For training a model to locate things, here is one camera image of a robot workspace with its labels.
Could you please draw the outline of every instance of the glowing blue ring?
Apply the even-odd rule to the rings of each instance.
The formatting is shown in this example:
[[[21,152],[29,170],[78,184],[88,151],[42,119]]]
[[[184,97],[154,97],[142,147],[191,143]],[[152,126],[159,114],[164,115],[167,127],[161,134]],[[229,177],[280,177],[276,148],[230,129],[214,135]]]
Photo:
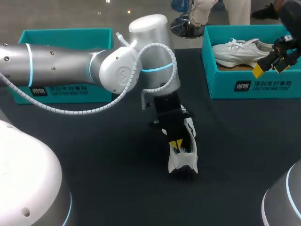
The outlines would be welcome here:
[[[293,202],[293,198],[291,196],[291,192],[290,192],[290,189],[289,189],[289,186],[288,186],[288,178],[290,176],[290,172],[291,172],[293,167],[294,167],[294,165],[290,168],[290,170],[288,171],[288,173],[286,175],[286,192],[287,192],[287,196],[288,196],[288,199],[289,199],[289,201],[292,205],[293,210],[296,212],[297,216],[301,219],[301,213],[299,212],[299,210],[297,209],[295,203]]]
[[[71,213],[71,208],[72,208],[72,195],[71,195],[71,193],[70,193],[70,208],[69,208],[69,212],[68,212],[68,215],[67,215],[67,217],[66,217],[66,220],[65,220],[65,222],[63,223],[62,226],[65,226],[65,225],[67,224],[67,221],[68,221],[69,216],[70,216],[70,213]]]
[[[29,54],[29,65],[30,65],[30,75],[29,75],[29,83],[28,86],[32,86],[32,81],[33,81],[33,63],[32,63],[32,50],[30,48],[30,44],[27,44],[27,49],[28,49],[28,54]]]
[[[90,78],[91,78],[92,82],[94,82],[94,84],[96,84],[96,83],[95,83],[94,79],[92,78],[92,74],[91,74],[91,65],[92,65],[92,62],[93,62],[94,58],[95,58],[98,54],[100,54],[100,53],[102,53],[102,52],[104,52],[104,50],[103,50],[103,51],[100,51],[100,52],[98,52],[98,53],[95,53],[95,54],[92,56],[91,61],[90,61],[90,65],[89,65],[89,74],[90,74]]]
[[[172,65],[173,65],[173,63],[170,63],[170,64],[168,64],[166,66],[163,66],[163,67],[159,67],[159,68],[155,68],[155,69],[142,70],[142,72],[157,72],[157,71],[166,69],[166,68],[168,68],[168,67],[170,67]]]

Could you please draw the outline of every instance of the shiny floor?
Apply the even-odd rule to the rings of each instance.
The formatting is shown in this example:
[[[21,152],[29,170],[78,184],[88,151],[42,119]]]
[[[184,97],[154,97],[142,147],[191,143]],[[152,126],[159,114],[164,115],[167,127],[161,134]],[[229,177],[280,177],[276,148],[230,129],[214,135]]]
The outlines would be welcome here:
[[[271,0],[252,0],[252,11]],[[169,22],[180,13],[170,7],[170,0],[1,0],[0,40],[16,43],[23,30],[78,27],[109,27],[128,37],[128,25],[149,14],[166,15]],[[228,24],[225,10],[212,10],[210,24]],[[252,24],[278,21],[252,20]],[[201,48],[202,39],[186,40],[171,33],[175,48]]]

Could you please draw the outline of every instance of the black shoe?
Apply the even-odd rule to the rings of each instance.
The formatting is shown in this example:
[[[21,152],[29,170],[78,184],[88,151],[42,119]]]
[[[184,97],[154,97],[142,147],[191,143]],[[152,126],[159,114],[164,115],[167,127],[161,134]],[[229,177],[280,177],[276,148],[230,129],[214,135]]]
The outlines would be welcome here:
[[[275,10],[274,5],[272,3],[264,9],[253,12],[252,17],[255,19],[259,19],[259,20],[264,20],[264,19],[278,20],[279,19],[277,11]]]

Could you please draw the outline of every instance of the white spiral cable wrap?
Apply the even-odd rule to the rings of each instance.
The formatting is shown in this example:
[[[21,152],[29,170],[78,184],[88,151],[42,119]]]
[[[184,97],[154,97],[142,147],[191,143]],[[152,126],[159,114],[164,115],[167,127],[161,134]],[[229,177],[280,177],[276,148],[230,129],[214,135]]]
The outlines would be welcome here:
[[[171,83],[172,81],[174,80],[175,76],[176,76],[176,72],[177,72],[177,62],[176,62],[176,58],[175,58],[175,55],[173,53],[173,51],[166,45],[164,44],[161,44],[161,43],[152,43],[152,44],[149,44],[147,46],[145,46],[138,54],[138,59],[137,61],[134,63],[134,66],[133,66],[133,69],[132,69],[132,73],[131,73],[131,76],[127,82],[127,85],[125,87],[125,89],[122,91],[122,93],[115,99],[113,100],[112,102],[108,103],[107,105],[105,106],[102,106],[102,107],[99,107],[99,108],[96,108],[96,109],[93,109],[93,110],[85,110],[85,111],[67,111],[67,110],[61,110],[61,109],[57,109],[57,108],[54,108],[54,107],[50,107],[50,106],[47,106],[45,104],[42,104],[41,102],[33,99],[32,97],[30,97],[29,95],[27,95],[26,93],[24,93],[22,90],[20,90],[17,86],[15,86],[13,83],[11,83],[1,72],[0,72],[0,78],[2,79],[2,81],[8,86],[10,87],[13,91],[15,91],[17,94],[19,94],[21,97],[23,97],[24,99],[26,99],[27,101],[29,101],[30,103],[32,103],[33,105],[36,105],[42,109],[45,109],[47,111],[50,111],[50,112],[54,112],[54,113],[58,113],[58,114],[66,114],[66,115],[87,115],[87,114],[94,114],[94,113],[98,113],[98,112],[102,112],[104,110],[107,110],[111,107],[113,107],[115,104],[117,104],[120,100],[122,100],[122,98],[126,95],[126,93],[128,92],[131,84],[132,84],[132,81],[133,81],[133,78],[135,76],[135,73],[137,71],[137,65],[138,65],[138,62],[141,58],[141,55],[149,48],[151,47],[161,47],[161,48],[164,48],[170,55],[171,59],[172,59],[172,63],[173,63],[173,72],[172,72],[172,75],[169,79],[169,81],[162,87],[160,88],[157,88],[157,89],[144,89],[142,91],[142,94],[141,94],[141,98],[142,98],[142,109],[145,109],[145,106],[146,106],[146,103],[145,103],[145,99],[144,99],[144,94],[145,93],[156,93],[156,92],[160,92],[164,89],[166,89]]]

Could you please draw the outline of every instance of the black table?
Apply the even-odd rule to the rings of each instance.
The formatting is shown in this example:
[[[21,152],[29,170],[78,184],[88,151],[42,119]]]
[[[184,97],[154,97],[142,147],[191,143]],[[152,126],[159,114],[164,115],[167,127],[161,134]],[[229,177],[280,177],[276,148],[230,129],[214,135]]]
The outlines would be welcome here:
[[[196,116],[199,176],[191,181],[168,175],[168,146],[148,126],[140,88],[90,116],[16,105],[1,92],[0,107],[13,124],[58,156],[80,226],[261,226],[264,193],[301,158],[301,100],[213,101],[200,55],[176,50],[181,100]]]

